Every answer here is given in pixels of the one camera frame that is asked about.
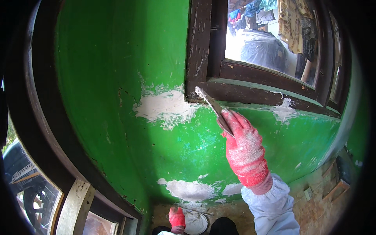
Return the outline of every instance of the red knitted glove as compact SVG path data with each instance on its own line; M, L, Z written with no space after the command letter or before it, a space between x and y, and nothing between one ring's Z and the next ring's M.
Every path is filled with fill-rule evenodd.
M185 227L185 217L181 207L171 207L168 217L170 218L172 228L174 228L175 226Z
M223 109L222 116L235 136L234 139L226 132L222 134L227 138L226 157L231 169L240 182L254 194L262 195L268 192L273 185L273 179L264 158L262 137L243 115Z

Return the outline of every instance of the floor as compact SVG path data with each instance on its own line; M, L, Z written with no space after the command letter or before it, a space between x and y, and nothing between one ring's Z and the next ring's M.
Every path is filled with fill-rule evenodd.
M340 218L349 200L351 187L333 203L329 199L322 199L334 188L338 180L335 167L325 178L322 177L330 164L331 161L311 174L289 184L290 195L294 197L293 212L295 219L300 224L300 234L328 234ZM304 190L308 187L311 188L313 194L312 199L307 201ZM340 192L341 190L338 189L338 192L333 197L335 198ZM171 206L173 205L155 206L151 229L160 225L171 227L168 221L168 212ZM208 218L209 225L208 229L203 233L204 235L209 234L211 224L220 217L228 217L234 221L239 235L256 234L253 215L249 211L248 205L242 200L191 209L207 214L206 217Z

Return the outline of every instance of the wooden window frame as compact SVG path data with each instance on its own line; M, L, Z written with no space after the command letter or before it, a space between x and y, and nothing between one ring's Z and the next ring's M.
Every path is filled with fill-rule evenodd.
M331 18L321 0L313 0L313 4L318 24L316 89L278 71L225 59L228 1L192 0L187 40L185 87L187 101L203 102L194 92L195 87L199 86L216 100L281 105L283 103L281 94L276 93L276 90L273 92L268 89L276 88L294 94L288 98L296 109L340 118L346 103L351 63L344 63L340 71L342 74L338 78L338 86L341 87L338 88L340 92L336 95L341 96L341 102L335 104L329 100L335 64ZM341 32L341 42L343 42L345 41L343 30ZM350 51L349 46L343 45L342 49L343 56L346 54L349 60L350 54L347 53ZM249 84L261 85L266 89Z

